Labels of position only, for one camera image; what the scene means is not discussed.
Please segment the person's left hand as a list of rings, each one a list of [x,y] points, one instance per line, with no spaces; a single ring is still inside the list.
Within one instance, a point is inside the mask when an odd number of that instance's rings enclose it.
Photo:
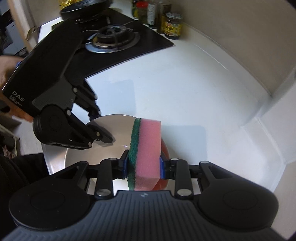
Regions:
[[[16,116],[17,118],[22,118],[28,122],[33,122],[33,118],[21,110],[19,107],[10,102],[2,93],[2,88],[5,86],[11,75],[16,69],[16,65],[23,59],[19,56],[0,56],[0,68],[1,68],[1,100],[10,107],[10,114]]]

